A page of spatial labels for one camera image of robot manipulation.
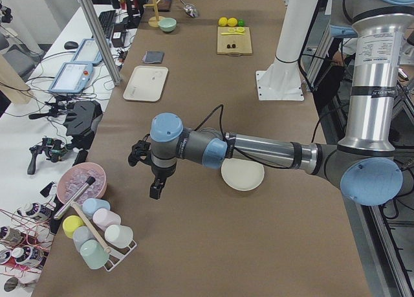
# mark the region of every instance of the table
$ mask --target table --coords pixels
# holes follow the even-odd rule
[[[173,0],[162,14],[178,21],[170,34],[150,28],[145,13],[88,158],[105,169],[104,198],[138,248],[111,273],[89,270],[60,231],[33,296],[369,296],[342,196],[328,182],[266,168],[260,187],[237,192],[219,171],[180,161],[155,201],[149,167],[128,166],[131,146],[165,111],[195,127],[223,103],[224,130],[301,143],[318,119],[309,93],[304,102],[257,99],[254,74],[274,60],[282,0],[184,1],[201,16],[187,17]],[[246,20],[252,56],[216,55],[221,16]],[[157,103],[127,102],[126,83],[147,50],[165,52],[164,93]]]
[[[111,5],[95,5],[96,13],[113,9]],[[125,39],[125,45],[132,41],[136,30],[129,30]],[[61,64],[65,61],[70,61],[74,53],[58,54],[65,52],[63,48],[66,41],[81,42],[83,38],[91,37],[92,33],[86,22],[85,16],[81,8],[79,8],[68,22],[62,33],[55,40],[54,44],[44,55],[44,61],[36,67],[31,75],[31,78],[37,76],[55,76],[59,71]],[[34,89],[42,89],[42,91],[32,91],[40,103],[48,101],[51,98],[49,93],[44,90],[49,88],[52,79],[35,79],[28,84]],[[91,98],[97,96],[101,104],[102,110],[105,111],[107,100],[111,96],[113,83],[109,76],[104,63],[94,68],[94,74],[88,88],[83,92],[85,94],[93,94]],[[35,100],[31,100],[28,104],[10,104],[6,112],[11,115],[26,115],[28,113],[37,113],[39,106]],[[46,113],[49,110],[45,107],[41,110]],[[72,166],[77,153],[70,151],[66,154],[61,162],[51,163],[46,161],[46,156],[41,154],[37,158],[36,173],[34,175],[27,175],[27,167],[31,159],[29,147],[41,141],[42,137],[48,136],[53,138],[60,138],[64,141],[66,137],[66,128],[60,125],[64,122],[65,116],[52,118],[55,127],[47,121],[46,118],[37,120],[29,120],[27,116],[16,118],[4,114],[0,118],[0,148],[2,155],[0,158],[0,180],[2,186],[2,202],[0,209],[8,212],[15,212],[18,208],[25,205],[25,203],[47,203],[51,200],[50,197],[44,198],[40,195],[40,190],[43,189],[50,181],[58,182],[60,177]],[[71,137],[66,137],[67,142],[71,141]],[[1,226],[10,225],[10,218],[0,213]],[[7,277],[1,277],[1,286],[7,280]],[[23,290],[16,290],[8,293],[10,297],[13,296],[30,296]]]

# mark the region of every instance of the keyboard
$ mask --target keyboard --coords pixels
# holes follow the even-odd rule
[[[114,18],[115,10],[103,11],[98,17],[103,33],[107,39],[111,39],[112,29],[114,27]]]

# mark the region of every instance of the white desk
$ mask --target white desk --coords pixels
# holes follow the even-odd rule
[[[106,10],[112,10],[110,5],[96,5],[96,13]],[[120,19],[125,17],[126,14],[119,16]],[[128,46],[132,41],[136,30],[130,30],[125,38],[125,45]],[[45,58],[52,54],[66,51],[63,46],[66,41],[76,41],[80,43],[83,38],[90,38],[92,36],[89,26],[84,17],[81,8],[73,15],[67,26],[63,29],[62,33],[56,39],[49,51],[46,53]],[[116,49],[111,49],[113,54],[116,54]],[[35,69],[31,78],[37,76],[55,76],[59,71],[61,64],[65,61],[70,61],[73,57],[73,53],[60,54],[56,57],[46,59],[41,65]],[[111,96],[113,83],[107,72],[106,67],[102,64],[94,68],[94,74],[89,82],[91,84],[97,78],[99,79],[92,87],[87,87],[83,92],[84,94],[96,94],[96,99],[100,102],[102,110],[105,111],[107,106],[107,100]],[[28,82],[33,88],[39,87],[46,90],[49,88],[52,79],[35,79],[32,82]],[[50,99],[51,95],[45,91],[33,91],[34,95],[40,102],[44,102]],[[41,112],[46,113],[49,111],[49,107],[44,107]],[[15,105],[10,104],[7,113],[11,115],[25,115],[28,113],[38,112],[38,103],[35,100],[31,100],[27,105]],[[58,118],[51,118],[53,121],[63,123],[65,116]],[[64,137],[66,128],[55,124],[57,129],[53,127],[46,118],[40,118],[37,120],[29,120],[28,116],[14,117],[4,114],[0,118],[0,149],[2,155],[0,156],[0,182],[1,182],[1,206],[0,209],[9,212],[15,212],[19,207],[22,207],[25,203],[46,203],[51,200],[50,197],[43,198],[39,191],[43,189],[50,181],[58,182],[60,177],[72,166],[76,153],[73,151],[68,152],[63,157],[63,161],[57,163],[51,163],[46,161],[46,156],[42,153],[38,155],[36,161],[36,173],[34,175],[27,175],[27,167],[31,160],[31,154],[29,147],[37,144],[41,141],[42,137],[48,136],[52,138],[61,138],[58,134]],[[71,137],[66,137],[67,142],[71,141]],[[53,188],[51,194],[56,192],[56,188]],[[10,225],[10,218],[5,214],[0,213],[0,225]],[[0,276],[0,296],[3,295],[3,284],[8,279],[7,276]],[[23,289],[16,289],[7,293],[9,297],[30,296],[29,293]]]

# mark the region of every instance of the spoon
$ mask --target spoon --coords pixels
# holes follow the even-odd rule
[[[221,33],[221,35],[244,35],[245,33],[238,33],[238,32],[232,32],[232,33],[230,33],[230,32],[224,32],[224,33]]]
[[[184,5],[184,11],[186,14],[188,14],[190,17],[198,17],[199,11],[193,4],[186,4],[183,0],[180,0],[180,2]]]

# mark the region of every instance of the teal bowl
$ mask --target teal bowl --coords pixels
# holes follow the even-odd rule
[[[158,22],[158,26],[163,32],[172,32],[177,26],[177,21],[172,17],[166,17]]]

